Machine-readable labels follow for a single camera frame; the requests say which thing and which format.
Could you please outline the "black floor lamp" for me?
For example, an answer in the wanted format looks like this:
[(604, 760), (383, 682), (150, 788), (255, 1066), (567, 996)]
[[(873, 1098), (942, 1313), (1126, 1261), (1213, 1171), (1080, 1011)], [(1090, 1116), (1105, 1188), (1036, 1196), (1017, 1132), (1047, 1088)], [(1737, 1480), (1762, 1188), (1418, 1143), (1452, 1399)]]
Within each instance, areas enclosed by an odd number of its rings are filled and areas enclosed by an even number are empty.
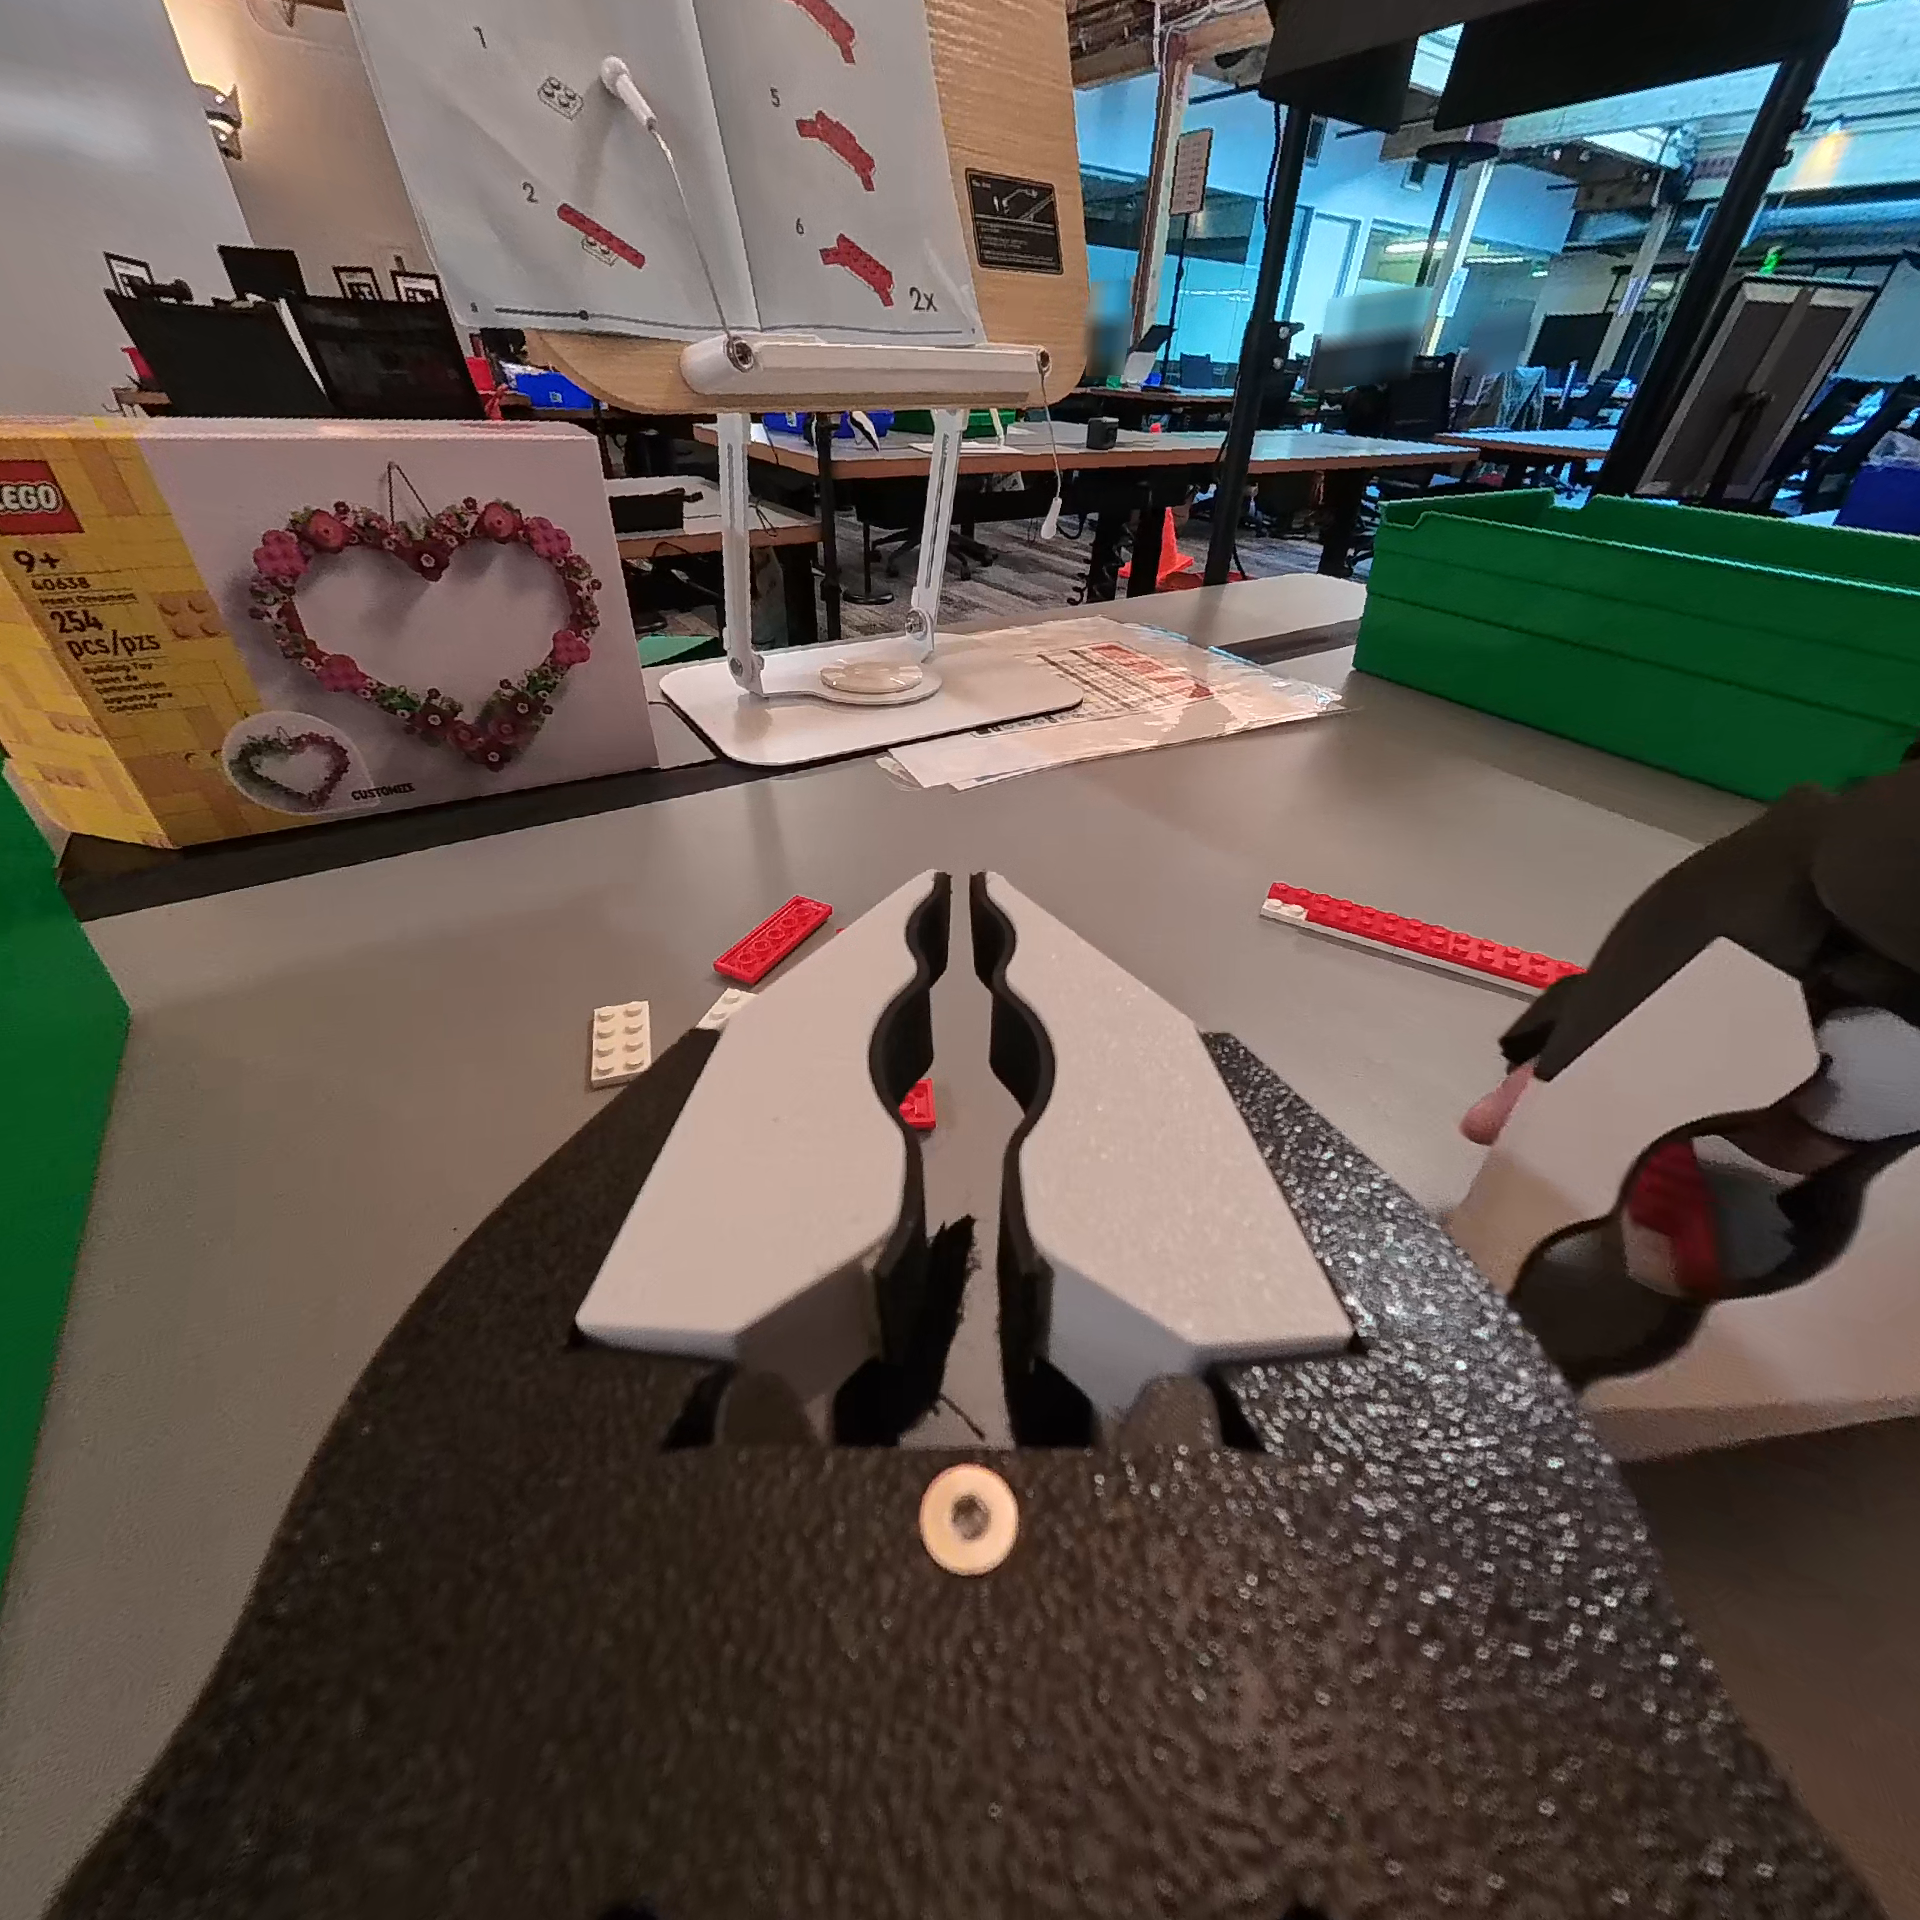
[(1442, 162), (1437, 211), (1431, 211), (1431, 242), (1426, 242), (1426, 260), (1418, 260), (1418, 288), (1437, 288), (1442, 280), (1452, 202), (1465, 202), (1465, 216), (1478, 216), (1487, 173), (1501, 162), (1501, 121), (1437, 134), (1437, 143), (1418, 146), (1418, 162)]

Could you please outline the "wooden post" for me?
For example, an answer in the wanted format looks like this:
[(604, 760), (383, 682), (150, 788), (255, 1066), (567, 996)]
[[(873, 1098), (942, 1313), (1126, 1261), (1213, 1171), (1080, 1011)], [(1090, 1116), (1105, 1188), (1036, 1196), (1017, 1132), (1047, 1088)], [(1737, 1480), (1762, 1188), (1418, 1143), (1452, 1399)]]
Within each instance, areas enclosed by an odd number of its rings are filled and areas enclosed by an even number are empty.
[(1146, 343), (1161, 329), (1174, 146), (1185, 146), (1195, 57), (1203, 57), (1195, 20), (1161, 42), (1161, 112), (1149, 112), (1149, 173), (1146, 173), (1146, 249), (1134, 249), (1134, 288), (1126, 288), (1126, 343)]

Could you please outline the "yellow white toy set box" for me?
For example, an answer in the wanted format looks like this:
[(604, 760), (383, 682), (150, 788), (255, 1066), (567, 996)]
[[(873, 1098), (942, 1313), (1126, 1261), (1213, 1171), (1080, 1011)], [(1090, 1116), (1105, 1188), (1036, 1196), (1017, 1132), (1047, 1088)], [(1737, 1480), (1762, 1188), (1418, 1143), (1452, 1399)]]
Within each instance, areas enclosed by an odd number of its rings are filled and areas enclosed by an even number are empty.
[(218, 843), (655, 767), (583, 426), (11, 422), (0, 736), (57, 828)]

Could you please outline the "black metal frame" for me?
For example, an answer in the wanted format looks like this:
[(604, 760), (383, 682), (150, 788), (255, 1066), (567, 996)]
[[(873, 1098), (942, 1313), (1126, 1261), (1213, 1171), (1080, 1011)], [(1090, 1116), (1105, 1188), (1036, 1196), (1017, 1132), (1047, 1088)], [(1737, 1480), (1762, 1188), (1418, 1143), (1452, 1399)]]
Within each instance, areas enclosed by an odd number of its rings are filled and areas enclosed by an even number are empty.
[(1650, 354), (1650, 378), (1598, 461), (1598, 487), (1630, 494), (1658, 461), (1658, 432), (1678, 422), (1678, 393), (1708, 349), (1715, 296), (1737, 280), (1737, 257), (1758, 228), (1774, 173), (1786, 162), (1786, 134), (1811, 112), (1811, 86), (1850, 20), (1850, 0), (1360, 0), (1360, 7), (1266, 7), (1266, 12), (1273, 33), (1266, 33), (1259, 97), (1273, 97), (1273, 188), (1266, 188), (1259, 296), (1239, 363), (1239, 414), (1213, 470), (1203, 584), (1228, 584), (1239, 557), (1239, 513), (1240, 513), (1259, 378), (1266, 378), (1259, 335), (1281, 296), (1309, 121), (1336, 115), (1360, 134), (1390, 134), (1402, 121), (1390, 112), (1407, 112), (1418, 42), (1442, 20), (1465, 20), (1465, 43), (1437, 91), (1437, 134), (1774, 65), (1762, 112), (1708, 211), (1708, 229)]

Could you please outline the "red white toy brick frame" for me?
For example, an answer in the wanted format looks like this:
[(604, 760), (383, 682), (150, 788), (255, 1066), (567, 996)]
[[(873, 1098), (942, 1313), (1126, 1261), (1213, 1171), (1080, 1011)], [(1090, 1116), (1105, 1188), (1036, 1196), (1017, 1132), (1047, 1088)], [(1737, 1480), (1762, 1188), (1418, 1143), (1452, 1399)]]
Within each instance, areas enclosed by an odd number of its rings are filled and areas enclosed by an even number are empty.
[[(1426, 923), (1426, 915), (1390, 915), (1365, 903), (1336, 903), (1336, 893), (1309, 893), (1309, 887), (1266, 887), (1259, 903), (1266, 923), (1301, 923), (1342, 947), (1379, 947), (1426, 968), (1452, 968), (1501, 996), (1552, 996), (1559, 977), (1575, 977), (1575, 961), (1540, 955), (1540, 947), (1506, 947), (1506, 937), (1478, 937), (1452, 923)], [(1650, 1148), (1650, 1169), (1626, 1188), (1626, 1272), (1672, 1301), (1715, 1301), (1723, 1293), (1723, 1261), (1715, 1261), (1715, 1196), (1708, 1171), (1693, 1160), (1693, 1143), (1667, 1143)]]

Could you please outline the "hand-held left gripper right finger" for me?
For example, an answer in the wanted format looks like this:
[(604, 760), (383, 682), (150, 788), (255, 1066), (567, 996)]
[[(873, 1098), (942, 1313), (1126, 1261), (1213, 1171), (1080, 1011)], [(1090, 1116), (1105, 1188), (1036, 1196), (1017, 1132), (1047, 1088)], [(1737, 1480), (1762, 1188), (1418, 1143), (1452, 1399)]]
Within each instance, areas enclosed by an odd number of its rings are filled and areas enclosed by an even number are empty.
[(1017, 1098), (997, 1211), (997, 1344), (1017, 1448), (1098, 1448), (1167, 1375), (1355, 1351), (1195, 1016), (969, 872), (986, 1066)]

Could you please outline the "long office desk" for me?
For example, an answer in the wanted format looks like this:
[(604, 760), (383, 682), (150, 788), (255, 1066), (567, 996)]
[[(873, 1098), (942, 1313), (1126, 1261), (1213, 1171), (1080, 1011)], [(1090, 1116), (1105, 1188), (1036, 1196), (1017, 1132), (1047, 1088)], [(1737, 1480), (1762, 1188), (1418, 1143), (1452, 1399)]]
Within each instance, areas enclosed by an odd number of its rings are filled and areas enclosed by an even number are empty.
[[(813, 483), (813, 443), (748, 426), (748, 461)], [(1240, 483), (1223, 470), (1223, 432), (1146, 432), (1119, 426), (1119, 443), (1090, 443), (1090, 426), (1008, 426), (999, 443), (965, 443), (959, 461), (959, 529), (978, 521), (1043, 521), (1047, 494), (1068, 494), (1075, 521), (1090, 521), (1090, 595), (1126, 588), (1146, 595), (1146, 539), (1161, 513), (1213, 487), (1213, 521), (1239, 539), (1239, 513), (1259, 483), (1320, 483), (1320, 574), (1355, 574), (1360, 494), (1385, 470), (1452, 470), (1466, 463), (1466, 443), (1379, 443), (1379, 432), (1313, 432), (1313, 426), (1259, 426)], [(877, 529), (925, 521), (904, 505), (904, 487), (936, 487), (936, 432), (877, 432), (877, 443), (829, 443), (824, 494), (846, 494)]]

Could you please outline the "clear sleeve with papers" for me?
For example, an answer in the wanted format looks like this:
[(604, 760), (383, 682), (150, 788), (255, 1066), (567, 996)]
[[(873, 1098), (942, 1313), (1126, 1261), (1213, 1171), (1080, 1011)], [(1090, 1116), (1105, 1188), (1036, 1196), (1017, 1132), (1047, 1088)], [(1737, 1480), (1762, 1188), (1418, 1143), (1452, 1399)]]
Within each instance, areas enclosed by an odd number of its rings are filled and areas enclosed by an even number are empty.
[(1161, 625), (1075, 613), (1075, 625), (978, 628), (978, 641), (997, 659), (1036, 659), (1068, 676), (1080, 710), (912, 736), (877, 751), (894, 788), (969, 789), (969, 788), (1043, 780), (1075, 760), (1342, 715), (1342, 694), (1190, 641)]

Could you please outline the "open instruction booklet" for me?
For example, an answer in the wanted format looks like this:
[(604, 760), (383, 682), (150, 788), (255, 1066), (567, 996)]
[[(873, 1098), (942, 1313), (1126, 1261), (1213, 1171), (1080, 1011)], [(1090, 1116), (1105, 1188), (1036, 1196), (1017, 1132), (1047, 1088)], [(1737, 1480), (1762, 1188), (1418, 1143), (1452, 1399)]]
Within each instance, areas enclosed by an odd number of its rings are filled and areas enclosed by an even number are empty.
[(925, 7), (372, 0), (349, 33), (461, 320), (986, 343)]

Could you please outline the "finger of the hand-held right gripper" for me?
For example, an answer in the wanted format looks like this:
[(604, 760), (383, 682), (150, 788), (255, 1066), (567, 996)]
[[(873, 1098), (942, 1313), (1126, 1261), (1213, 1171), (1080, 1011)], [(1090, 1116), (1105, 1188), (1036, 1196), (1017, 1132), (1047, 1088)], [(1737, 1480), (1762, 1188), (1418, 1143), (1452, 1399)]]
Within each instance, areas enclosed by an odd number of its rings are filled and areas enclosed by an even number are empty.
[(1792, 1293), (1818, 1272), (1818, 1250), (1786, 1250), (1758, 1280), (1678, 1293), (1678, 1269), (1715, 1250), (1715, 1221), (1683, 1211), (1683, 1171), (1658, 1171), (1650, 1232), (1672, 1242), (1672, 1280), (1650, 1293), (1626, 1272), (1630, 1181), (1658, 1148), (1758, 1116), (1811, 1069), (1818, 1044), (1800, 990), (1762, 955), (1708, 937), (1559, 1069), (1533, 1069), (1452, 1203), (1452, 1242), (1550, 1361), (1672, 1361), (1715, 1301)]
[(1778, 1171), (1693, 1143), (1667, 1225), (1550, 1242), (1550, 1361), (1619, 1463), (1898, 1419), (1920, 1399), (1911, 1132)]

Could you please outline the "red wide toy brick plate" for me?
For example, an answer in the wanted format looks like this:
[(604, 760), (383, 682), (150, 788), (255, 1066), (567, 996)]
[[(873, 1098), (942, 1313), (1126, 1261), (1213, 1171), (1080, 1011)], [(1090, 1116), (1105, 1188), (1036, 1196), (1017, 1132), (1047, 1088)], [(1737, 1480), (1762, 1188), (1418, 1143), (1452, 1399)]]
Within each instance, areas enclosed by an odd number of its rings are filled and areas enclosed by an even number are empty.
[(737, 929), (720, 955), (713, 955), (713, 977), (727, 990), (761, 990), (785, 955), (802, 955), (813, 929), (829, 923), (829, 903), (778, 903), (752, 929)]

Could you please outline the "grey panel on stand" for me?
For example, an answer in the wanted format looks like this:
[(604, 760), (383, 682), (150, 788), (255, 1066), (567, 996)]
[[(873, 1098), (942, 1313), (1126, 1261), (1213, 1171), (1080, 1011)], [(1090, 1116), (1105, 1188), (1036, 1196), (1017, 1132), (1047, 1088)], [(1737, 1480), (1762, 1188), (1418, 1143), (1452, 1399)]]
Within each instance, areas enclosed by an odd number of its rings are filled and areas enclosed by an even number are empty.
[(1630, 494), (1758, 505), (1871, 296), (1871, 280), (1737, 280)]

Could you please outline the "black screen panel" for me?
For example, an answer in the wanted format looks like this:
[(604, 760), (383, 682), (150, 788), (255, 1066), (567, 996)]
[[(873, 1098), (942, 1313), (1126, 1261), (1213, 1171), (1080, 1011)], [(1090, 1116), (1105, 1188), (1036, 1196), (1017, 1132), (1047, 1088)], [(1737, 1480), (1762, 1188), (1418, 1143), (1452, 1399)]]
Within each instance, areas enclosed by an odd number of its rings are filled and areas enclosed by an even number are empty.
[(279, 303), (111, 296), (180, 422), (333, 422)]
[(294, 296), (284, 320), (341, 422), (481, 422), (492, 414), (443, 303)]

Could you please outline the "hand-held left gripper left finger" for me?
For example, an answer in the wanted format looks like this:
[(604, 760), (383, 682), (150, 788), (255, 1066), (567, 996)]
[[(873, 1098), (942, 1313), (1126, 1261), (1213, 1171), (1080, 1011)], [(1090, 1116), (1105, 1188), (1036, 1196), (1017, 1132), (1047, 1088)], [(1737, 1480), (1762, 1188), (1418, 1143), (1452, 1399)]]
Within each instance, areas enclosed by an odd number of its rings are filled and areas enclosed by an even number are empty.
[(978, 1434), (978, 1160), (904, 1116), (945, 910), (945, 872), (904, 877), (711, 1036), (577, 1302), (583, 1344), (701, 1364), (657, 1448)]

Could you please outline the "wooden book stand white base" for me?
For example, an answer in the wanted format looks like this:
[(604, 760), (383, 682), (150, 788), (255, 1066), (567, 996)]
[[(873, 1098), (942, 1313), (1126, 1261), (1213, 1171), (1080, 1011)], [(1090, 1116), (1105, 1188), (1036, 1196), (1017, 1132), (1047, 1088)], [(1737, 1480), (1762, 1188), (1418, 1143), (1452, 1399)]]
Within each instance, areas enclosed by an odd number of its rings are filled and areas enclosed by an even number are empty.
[[(1017, 715), (1080, 710), (1080, 694), (1036, 659), (997, 659), (978, 639), (942, 639), (945, 505), (969, 406), (1056, 406), (1080, 378), (1090, 249), (1075, 242), (1075, 57), (1068, 7), (965, 7), (925, 0), (936, 86), (945, 134), (945, 188), (969, 249), (969, 296), (986, 343), (824, 343), (824, 335), (567, 335), (517, 329), (533, 354), (618, 414), (711, 414), (720, 494), (720, 659), (657, 676), (657, 700), (748, 767), (802, 767), (838, 751), (887, 751), (912, 736), (986, 731)], [(748, 588), (748, 426), (761, 414), (936, 414), (936, 487), (921, 588), (894, 639), (853, 641), (752, 641)]]

